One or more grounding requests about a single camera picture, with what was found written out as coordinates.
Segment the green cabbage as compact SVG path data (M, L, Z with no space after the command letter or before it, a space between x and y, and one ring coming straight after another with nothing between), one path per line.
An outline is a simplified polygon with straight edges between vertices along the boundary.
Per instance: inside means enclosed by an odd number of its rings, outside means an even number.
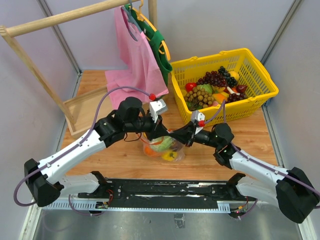
M175 140L170 136L159 137L150 142L150 148L155 152L164 152L173 145Z

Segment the clear zip top bag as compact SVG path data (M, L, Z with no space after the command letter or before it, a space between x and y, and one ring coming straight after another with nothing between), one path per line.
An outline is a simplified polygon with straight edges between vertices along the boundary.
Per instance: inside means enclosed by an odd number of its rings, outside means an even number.
M144 154L166 162L177 162L185 158L184 145L170 136L147 139L145 133L140 138Z

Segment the orange fruit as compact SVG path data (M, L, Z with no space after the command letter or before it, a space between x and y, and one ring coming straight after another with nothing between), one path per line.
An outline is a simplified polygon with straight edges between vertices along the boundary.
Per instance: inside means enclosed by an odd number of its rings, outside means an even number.
M144 153L149 156L149 157L155 157L157 155L157 152L154 151L152 148L149 146L144 147Z

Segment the yellow bell pepper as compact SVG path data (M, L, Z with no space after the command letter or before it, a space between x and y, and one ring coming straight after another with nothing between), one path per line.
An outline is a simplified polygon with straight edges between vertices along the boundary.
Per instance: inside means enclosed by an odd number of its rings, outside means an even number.
M161 155L161 158L168 162L176 161L178 157L178 152L176 151L166 151L164 154Z

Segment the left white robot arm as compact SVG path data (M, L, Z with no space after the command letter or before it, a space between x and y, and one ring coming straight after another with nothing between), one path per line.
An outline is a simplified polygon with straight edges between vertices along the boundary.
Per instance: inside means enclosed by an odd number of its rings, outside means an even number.
M169 132L162 124L161 114L167 111L164 100L149 103L147 112L136 97L127 97L106 117L94 120L93 126L76 141L39 162L24 163L24 179L34 204L46 207L61 195L93 194L101 198L107 193L105 178L98 171L67 178L66 172L86 158L123 140L127 133L145 133L151 139Z

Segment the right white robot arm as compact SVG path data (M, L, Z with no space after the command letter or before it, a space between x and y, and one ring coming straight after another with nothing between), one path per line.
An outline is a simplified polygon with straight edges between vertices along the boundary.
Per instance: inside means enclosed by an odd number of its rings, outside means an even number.
M320 193L303 170L288 170L246 153L233 144L234 135L227 123L216 124L208 131L190 122L169 135L188 147L193 143L213 147L213 156L220 165L238 171L226 188L232 200L244 196L267 202L298 224L320 207Z

